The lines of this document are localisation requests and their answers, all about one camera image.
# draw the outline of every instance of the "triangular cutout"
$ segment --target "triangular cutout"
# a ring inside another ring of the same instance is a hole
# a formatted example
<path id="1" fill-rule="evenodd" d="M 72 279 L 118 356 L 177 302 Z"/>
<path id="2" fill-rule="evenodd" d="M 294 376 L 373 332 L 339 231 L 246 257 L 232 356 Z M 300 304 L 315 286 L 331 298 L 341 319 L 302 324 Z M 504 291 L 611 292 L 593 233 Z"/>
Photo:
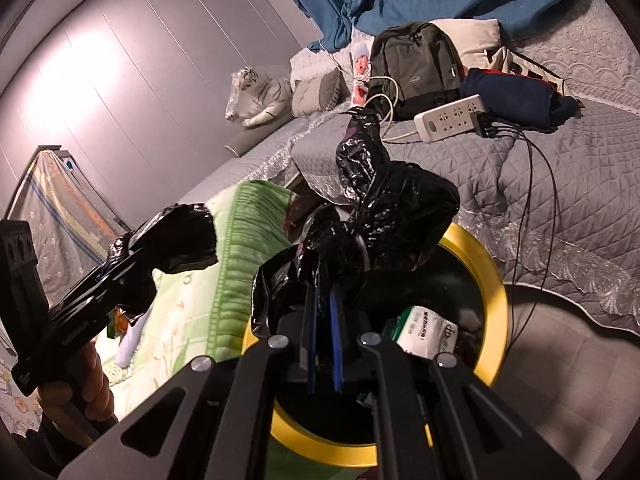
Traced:
<path id="1" fill-rule="evenodd" d="M 122 443 L 147 456 L 158 456 L 185 391 L 174 388 L 122 434 Z"/>

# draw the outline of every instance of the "folded navy clothing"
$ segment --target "folded navy clothing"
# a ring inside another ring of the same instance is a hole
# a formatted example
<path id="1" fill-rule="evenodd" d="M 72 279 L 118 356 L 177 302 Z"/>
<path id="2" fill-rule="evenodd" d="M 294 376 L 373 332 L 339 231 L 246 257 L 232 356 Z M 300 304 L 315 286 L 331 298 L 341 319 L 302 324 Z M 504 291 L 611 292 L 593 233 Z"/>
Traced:
<path id="1" fill-rule="evenodd" d="M 578 111 L 578 101 L 562 96 L 540 79 L 502 72 L 469 70 L 460 85 L 460 96 L 479 94 L 494 117 L 520 126 L 549 130 Z"/>

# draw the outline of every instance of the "metal screw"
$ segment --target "metal screw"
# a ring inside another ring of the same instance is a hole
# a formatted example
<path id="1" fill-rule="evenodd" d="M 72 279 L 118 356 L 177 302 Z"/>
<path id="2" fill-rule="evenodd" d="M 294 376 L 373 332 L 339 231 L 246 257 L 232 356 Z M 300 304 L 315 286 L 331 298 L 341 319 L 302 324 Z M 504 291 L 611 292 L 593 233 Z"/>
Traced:
<path id="1" fill-rule="evenodd" d="M 363 345 L 375 346 L 382 343 L 382 337 L 378 332 L 365 332 L 360 336 L 360 342 Z"/>
<path id="2" fill-rule="evenodd" d="M 191 370 L 194 372 L 206 372 L 211 368 L 213 362 L 210 357 L 206 355 L 201 355 L 196 357 L 193 361 L 191 361 Z"/>
<path id="3" fill-rule="evenodd" d="M 436 362 L 438 363 L 438 366 L 441 366 L 443 368 L 453 368 L 458 364 L 456 356 L 448 352 L 438 354 L 436 357 Z"/>
<path id="4" fill-rule="evenodd" d="M 269 338 L 268 344 L 270 348 L 284 348 L 289 344 L 289 338 L 282 334 L 272 335 Z"/>

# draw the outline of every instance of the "backpack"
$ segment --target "backpack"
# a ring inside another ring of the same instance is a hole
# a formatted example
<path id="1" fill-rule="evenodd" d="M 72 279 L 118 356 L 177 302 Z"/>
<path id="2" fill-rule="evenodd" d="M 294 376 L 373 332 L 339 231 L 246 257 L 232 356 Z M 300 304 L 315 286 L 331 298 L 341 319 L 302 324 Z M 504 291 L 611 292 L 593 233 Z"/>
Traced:
<path id="1" fill-rule="evenodd" d="M 371 75 L 389 76 L 399 88 L 395 120 L 460 99 L 462 63 L 449 37 L 433 23 L 406 23 L 384 30 L 371 47 Z M 369 97 L 383 93 L 393 101 L 396 86 L 388 79 L 371 79 Z M 372 102 L 386 115 L 386 99 Z"/>

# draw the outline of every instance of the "power strip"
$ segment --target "power strip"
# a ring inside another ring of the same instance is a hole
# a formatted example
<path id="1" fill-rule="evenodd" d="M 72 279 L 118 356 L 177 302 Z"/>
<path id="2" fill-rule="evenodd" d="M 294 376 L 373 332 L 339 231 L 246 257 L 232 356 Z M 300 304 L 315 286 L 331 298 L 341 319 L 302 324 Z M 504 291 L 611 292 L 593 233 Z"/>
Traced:
<path id="1" fill-rule="evenodd" d="M 423 142 L 435 142 L 473 130 L 471 112 L 486 112 L 478 94 L 417 114 L 415 127 Z"/>

